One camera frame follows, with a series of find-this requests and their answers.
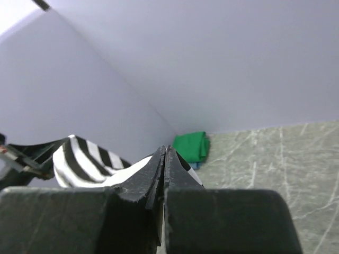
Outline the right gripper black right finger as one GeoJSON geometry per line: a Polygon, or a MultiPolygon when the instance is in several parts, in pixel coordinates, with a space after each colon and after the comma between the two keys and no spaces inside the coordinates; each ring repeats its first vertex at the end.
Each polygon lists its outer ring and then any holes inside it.
{"type": "Polygon", "coordinates": [[[269,189],[206,189],[166,149],[167,253],[302,253],[290,210],[269,189]]]}

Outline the green tank top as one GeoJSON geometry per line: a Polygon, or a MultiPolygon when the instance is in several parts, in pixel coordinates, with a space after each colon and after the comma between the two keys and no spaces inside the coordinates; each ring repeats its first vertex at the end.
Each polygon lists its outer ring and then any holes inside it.
{"type": "Polygon", "coordinates": [[[204,131],[177,135],[173,148],[188,163],[204,162],[209,154],[210,140],[204,131]]]}

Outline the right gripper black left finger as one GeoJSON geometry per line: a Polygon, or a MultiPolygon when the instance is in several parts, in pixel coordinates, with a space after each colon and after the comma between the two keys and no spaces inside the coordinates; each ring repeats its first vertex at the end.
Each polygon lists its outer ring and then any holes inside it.
{"type": "Polygon", "coordinates": [[[103,188],[1,191],[1,253],[156,253],[162,239],[165,149],[103,188]]]}

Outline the black white striped tank top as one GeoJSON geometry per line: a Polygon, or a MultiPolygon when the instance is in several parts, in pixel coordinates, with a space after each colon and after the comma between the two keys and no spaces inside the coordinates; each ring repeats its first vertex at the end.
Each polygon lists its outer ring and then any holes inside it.
{"type": "Polygon", "coordinates": [[[119,187],[139,173],[152,159],[151,153],[129,164],[112,151],[77,135],[69,135],[53,153],[53,172],[62,188],[119,187]]]}

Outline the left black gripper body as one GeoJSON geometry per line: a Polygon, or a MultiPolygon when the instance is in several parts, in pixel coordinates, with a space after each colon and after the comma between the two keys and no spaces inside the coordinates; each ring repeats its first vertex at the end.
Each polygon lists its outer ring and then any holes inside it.
{"type": "Polygon", "coordinates": [[[66,142],[59,139],[34,145],[18,145],[6,142],[1,134],[1,189],[11,186],[27,186],[34,178],[50,180],[54,178],[53,153],[66,142]]]}

